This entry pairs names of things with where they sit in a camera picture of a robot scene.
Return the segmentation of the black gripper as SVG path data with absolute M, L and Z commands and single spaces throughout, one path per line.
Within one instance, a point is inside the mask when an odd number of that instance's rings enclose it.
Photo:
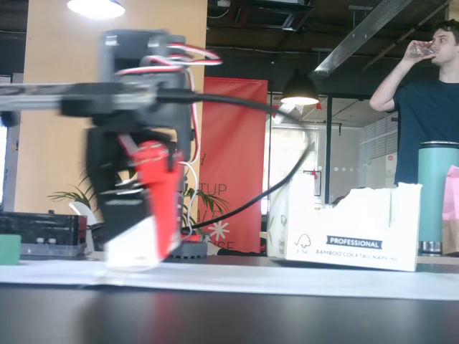
M 131 121 L 100 123 L 88 130 L 85 168 L 103 215 L 104 243 L 152 213 L 158 258 L 175 250 L 180 225 L 176 153 L 171 134 Z

